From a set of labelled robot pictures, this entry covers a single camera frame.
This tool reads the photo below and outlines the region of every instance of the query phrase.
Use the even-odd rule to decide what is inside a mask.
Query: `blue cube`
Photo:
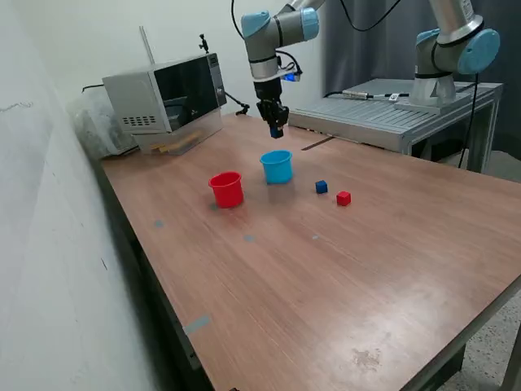
[[[317,194],[327,193],[327,183],[326,181],[318,181],[315,183],[315,188],[317,189]]]

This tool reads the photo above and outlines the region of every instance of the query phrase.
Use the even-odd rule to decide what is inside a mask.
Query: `blue cup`
[[[265,153],[260,158],[260,162],[264,166],[266,182],[269,185],[291,181],[291,178],[293,178],[292,156],[293,154],[289,151],[272,151]]]

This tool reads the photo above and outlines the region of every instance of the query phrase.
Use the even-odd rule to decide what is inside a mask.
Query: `white wall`
[[[8,0],[0,53],[0,389],[160,389],[95,177]]]
[[[285,2],[237,0],[237,21],[240,25],[240,16],[247,12],[277,12]],[[211,51],[219,55],[225,88],[255,106],[246,50],[230,18],[230,0],[16,0],[15,6],[65,104],[82,86],[148,64],[138,31],[144,25],[156,62],[202,53],[199,34],[205,33]],[[285,104],[294,107],[321,96],[320,38],[288,48],[304,75],[300,83],[284,83]],[[228,103],[224,112],[237,109]]]

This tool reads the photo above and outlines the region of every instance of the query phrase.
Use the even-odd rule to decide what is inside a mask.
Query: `plastic cup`
[[[293,154],[289,151],[272,151],[265,153],[260,162],[264,166],[266,182],[271,184],[288,183],[293,178],[293,170],[291,169],[291,157]]]
[[[244,200],[239,173],[227,171],[218,174],[208,181],[208,185],[213,189],[215,202],[219,208],[233,208],[241,205]]]

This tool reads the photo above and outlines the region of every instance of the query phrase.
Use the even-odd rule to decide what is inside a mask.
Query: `blue light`
[[[288,81],[296,81],[294,73],[288,73],[287,75],[282,76],[282,79]]]

